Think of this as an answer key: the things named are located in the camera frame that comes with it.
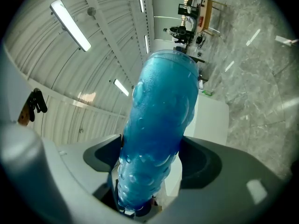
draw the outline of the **curved ceiling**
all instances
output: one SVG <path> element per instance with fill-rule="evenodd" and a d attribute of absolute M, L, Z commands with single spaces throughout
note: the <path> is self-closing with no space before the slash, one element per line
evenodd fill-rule
<path fill-rule="evenodd" d="M 36 114 L 30 126 L 57 145 L 122 133 L 147 57 L 146 12 L 139 0 L 62 0 L 92 45 L 84 52 L 51 14 L 53 1 L 27 0 L 5 37 L 12 60 L 47 103 L 48 112 Z"/>

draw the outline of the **gray stone floor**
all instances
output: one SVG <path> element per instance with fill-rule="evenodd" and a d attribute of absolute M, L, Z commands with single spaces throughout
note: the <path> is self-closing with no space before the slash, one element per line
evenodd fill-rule
<path fill-rule="evenodd" d="M 200 49 L 204 88 L 229 105 L 227 146 L 254 155 L 282 179 L 299 150 L 299 52 L 275 41 L 295 39 L 271 0 L 215 0 L 210 27 Z M 250 45 L 247 41 L 260 32 Z M 194 57 L 195 46 L 188 49 Z"/>

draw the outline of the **ceiling light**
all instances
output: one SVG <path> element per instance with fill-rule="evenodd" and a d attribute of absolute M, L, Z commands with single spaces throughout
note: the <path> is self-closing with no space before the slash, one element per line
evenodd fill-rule
<path fill-rule="evenodd" d="M 76 43 L 82 48 L 83 51 L 88 51 L 91 44 L 88 42 L 86 37 L 80 31 L 74 20 L 72 19 L 69 12 L 66 10 L 64 4 L 61 0 L 56 0 L 51 3 L 50 6 L 53 13 L 65 27 L 65 29 L 70 33 Z"/>
<path fill-rule="evenodd" d="M 148 36 L 144 36 L 144 42 L 145 42 L 145 47 L 146 47 L 146 53 L 149 52 L 149 41 L 148 41 Z"/>
<path fill-rule="evenodd" d="M 127 91 L 126 88 L 123 87 L 118 79 L 115 79 L 113 84 L 116 85 L 126 96 L 129 96 L 129 91 Z"/>
<path fill-rule="evenodd" d="M 139 4 L 140 4 L 141 12 L 143 13 L 144 12 L 143 1 L 139 0 Z"/>

